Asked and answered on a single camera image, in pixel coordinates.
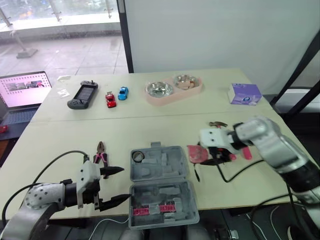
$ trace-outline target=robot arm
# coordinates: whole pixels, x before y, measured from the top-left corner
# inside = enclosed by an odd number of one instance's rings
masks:
[[[2,232],[2,240],[36,240],[50,217],[66,207],[83,208],[83,204],[94,204],[95,210],[104,211],[123,203],[130,194],[112,197],[102,202],[99,198],[100,176],[112,175],[123,171],[121,167],[99,168],[98,164],[86,161],[77,178],[61,183],[43,183],[32,187],[26,194],[22,206],[11,218]]]
[[[281,134],[272,120],[258,116],[234,126],[203,129],[200,144],[206,148],[227,149],[237,154],[247,146],[256,146],[260,155],[292,188],[320,228],[320,170],[289,138]]]

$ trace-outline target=laptop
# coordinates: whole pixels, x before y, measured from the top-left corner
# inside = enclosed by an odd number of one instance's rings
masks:
[[[8,126],[0,140],[20,137],[51,88],[44,71],[0,76],[0,97],[6,111],[0,125]]]

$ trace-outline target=cable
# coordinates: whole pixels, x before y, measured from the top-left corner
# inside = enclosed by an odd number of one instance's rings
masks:
[[[253,231],[256,239],[262,240],[261,237],[258,235],[257,230],[256,230],[256,228],[255,228],[255,224],[254,224],[254,216],[255,216],[256,211],[257,211],[262,205],[264,205],[264,204],[266,204],[266,203],[268,203],[268,202],[271,202],[271,201],[276,200],[276,199],[281,199],[281,198],[284,198],[284,197],[287,197],[287,196],[289,196],[289,194],[284,194],[284,195],[280,195],[280,196],[276,196],[276,197],[270,198],[270,199],[268,199],[268,200],[265,200],[265,201],[259,203],[257,206],[255,206],[255,207],[252,209],[252,211],[251,211],[251,219],[250,219],[250,226],[251,226],[251,229],[252,229],[252,231]]]
[[[103,237],[104,237],[104,235],[105,235],[105,231],[106,231],[107,227],[108,227],[108,223],[106,223],[105,226],[104,226],[104,228],[103,228],[103,231],[102,231],[100,240],[103,240]]]
[[[45,168],[38,174],[38,176],[36,176],[36,178],[33,181],[33,184],[35,184],[38,181],[38,179],[45,172],[45,170],[47,170],[55,161],[57,161],[58,159],[60,159],[61,157],[65,156],[65,155],[72,154],[72,153],[83,154],[85,160],[86,160],[86,158],[88,158],[88,154],[86,154],[84,151],[80,151],[80,150],[71,150],[71,151],[67,151],[65,153],[62,153],[59,156],[57,156],[55,159],[53,159],[47,166],[45,166]]]
[[[23,188],[21,188],[20,190],[18,190],[17,192],[15,192],[10,198],[9,200],[5,203],[3,210],[2,210],[2,224],[3,224],[3,228],[7,225],[7,219],[6,219],[6,211],[7,208],[10,204],[10,202],[12,201],[12,199],[15,198],[16,195],[18,195],[20,192],[22,192],[23,190],[27,189],[27,188],[32,188],[35,185],[38,185],[39,183],[36,183],[38,181],[38,179],[41,177],[41,175],[58,159],[60,159],[61,157],[68,155],[68,154],[72,154],[72,153],[80,153],[83,154],[83,160],[86,161],[89,159],[88,154],[86,154],[84,151],[80,151],[80,150],[71,150],[71,151],[67,151],[65,153],[60,154],[59,156],[57,156],[55,159],[53,159],[47,166],[45,166],[45,168],[36,176],[36,178],[34,179],[33,183],[25,186]]]
[[[92,238],[92,236],[94,235],[94,233],[95,233],[97,227],[99,226],[99,224],[102,223],[102,222],[104,222],[104,221],[107,221],[107,220],[108,220],[108,221],[111,221],[111,222],[118,223],[118,224],[125,224],[126,222],[129,221],[129,218],[128,218],[127,220],[125,220],[124,222],[116,221],[116,220],[113,220],[113,219],[110,219],[110,218],[102,219],[102,220],[101,220],[100,222],[98,222],[98,224],[95,226],[95,228],[93,229],[93,231],[92,231],[92,233],[91,233],[91,235],[90,235],[90,237],[89,237],[88,240],[90,240],[90,239]]]
[[[267,238],[266,238],[266,236],[265,236],[265,234],[264,234],[264,232],[262,231],[262,229],[261,229],[261,227],[259,227],[259,225],[258,224],[256,224],[254,221],[252,221],[253,222],[253,224],[260,230],[260,232],[261,232],[261,234],[262,234],[262,236],[263,236],[263,238],[265,239],[265,240],[268,240]]]
[[[71,233],[72,229],[73,229],[73,228],[70,228],[70,231],[67,233],[67,235],[65,236],[64,240],[66,240],[66,239],[69,237],[69,235],[70,235],[70,233]]]
[[[297,205],[297,206],[300,206],[300,207],[302,207],[302,208],[304,208],[304,207],[305,207],[304,205],[299,204],[299,203],[296,203],[296,202],[294,202],[294,204],[295,204],[295,205]]]
[[[273,230],[274,230],[275,234],[277,235],[278,239],[279,239],[279,240],[282,240],[282,239],[281,239],[281,237],[279,236],[279,234],[278,234],[278,232],[277,232],[277,230],[276,230],[275,226],[274,226],[274,223],[272,222],[272,214],[273,214],[273,213],[274,213],[274,211],[275,211],[275,210],[277,210],[279,207],[280,207],[280,206],[276,206],[276,207],[271,211],[271,213],[270,213],[270,223],[271,223],[271,226],[272,226],[272,228],[273,228]]]
[[[2,210],[2,224],[3,224],[3,228],[5,228],[5,226],[7,225],[7,220],[6,220],[6,211],[7,211],[7,208],[10,204],[10,202],[12,201],[12,199],[15,198],[15,196],[17,196],[20,192],[22,192],[23,190],[25,189],[28,189],[28,188],[32,188],[33,186],[35,185],[38,185],[40,183],[33,183],[33,184],[30,184],[30,185],[27,185],[27,186],[24,186],[23,188],[21,188],[20,190],[16,191],[9,199],[8,201],[6,201],[4,207],[3,207],[3,210]]]
[[[258,160],[258,161],[255,161],[255,162],[249,164],[248,166],[246,166],[246,167],[243,168],[242,170],[238,171],[238,172],[237,172],[233,177],[231,177],[229,180],[227,180],[227,179],[225,178],[224,173],[222,172],[219,164],[217,164],[216,167],[218,168],[219,173],[220,173],[223,181],[224,181],[225,183],[230,183],[233,179],[235,179],[235,178],[236,178],[240,173],[242,173],[244,170],[252,167],[253,165],[256,165],[256,164],[258,164],[258,163],[261,163],[261,162],[264,162],[264,160]]]
[[[223,209],[220,209],[220,211],[221,211],[221,215],[223,217],[224,223],[225,223],[226,227],[228,228],[228,233],[231,235],[230,227],[228,225],[228,222],[227,222],[226,216],[224,214],[224,211],[223,211]]]
[[[300,221],[300,219],[299,219],[299,217],[298,217],[298,213],[297,213],[297,210],[296,210],[296,207],[295,207],[294,198],[292,197],[292,192],[291,192],[290,186],[287,184],[287,185],[286,185],[286,188],[287,188],[287,190],[288,190],[288,194],[289,194],[289,198],[290,198],[290,203],[291,203],[291,207],[292,207],[292,210],[293,210],[293,214],[294,214],[296,223],[297,223],[300,231],[303,232],[303,234],[304,234],[308,239],[311,239],[310,236],[308,235],[308,233],[306,232],[306,230],[304,229],[304,227],[302,226],[301,221]]]

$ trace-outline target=laptop screen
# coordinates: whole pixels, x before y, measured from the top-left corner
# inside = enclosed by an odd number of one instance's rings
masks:
[[[8,108],[41,104],[50,90],[44,71],[0,77],[0,95]]]

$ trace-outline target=toy car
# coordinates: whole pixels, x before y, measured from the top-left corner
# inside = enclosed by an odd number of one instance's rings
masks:
[[[108,108],[114,108],[117,106],[115,95],[112,91],[108,91],[105,95],[106,105]]]
[[[3,134],[3,133],[6,132],[7,130],[8,130],[8,125],[0,126],[0,134]]]
[[[119,91],[119,94],[118,94],[118,99],[119,100],[126,100],[127,97],[128,97],[128,93],[129,93],[129,90],[126,86],[122,86],[120,87],[120,91]]]

